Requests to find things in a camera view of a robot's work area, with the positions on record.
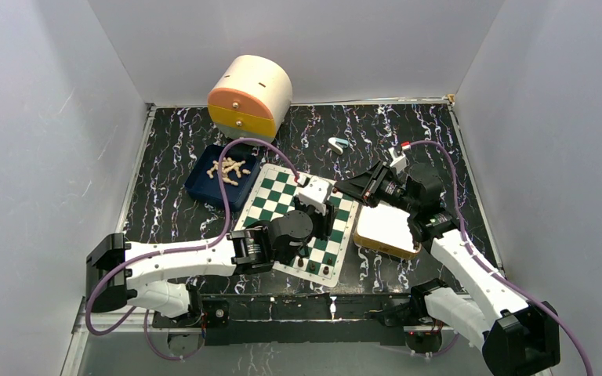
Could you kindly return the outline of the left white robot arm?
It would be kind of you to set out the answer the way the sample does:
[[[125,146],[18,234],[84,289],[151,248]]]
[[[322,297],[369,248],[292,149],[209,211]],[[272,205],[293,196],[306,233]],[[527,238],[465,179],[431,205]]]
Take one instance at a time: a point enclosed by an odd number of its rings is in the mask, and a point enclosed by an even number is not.
[[[283,216],[222,238],[143,244],[127,241],[123,233],[109,234],[86,258],[87,310],[106,313],[135,306],[193,326],[203,306],[177,278],[267,273],[301,256],[312,240],[327,240],[336,215],[329,201],[315,208],[295,200]]]

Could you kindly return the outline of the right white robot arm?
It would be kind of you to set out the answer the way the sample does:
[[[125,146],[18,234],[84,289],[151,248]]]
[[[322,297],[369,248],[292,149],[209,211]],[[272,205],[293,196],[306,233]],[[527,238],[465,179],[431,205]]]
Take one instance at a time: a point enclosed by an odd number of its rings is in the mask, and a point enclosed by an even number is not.
[[[423,172],[402,183],[379,162],[334,189],[370,208],[388,204],[408,213],[414,242],[447,267],[471,299],[445,282],[430,280],[411,289],[410,313],[420,324],[448,324],[476,346],[493,375],[534,375],[560,362],[559,325],[554,308],[516,293],[462,233],[461,219],[441,203],[441,180]]]

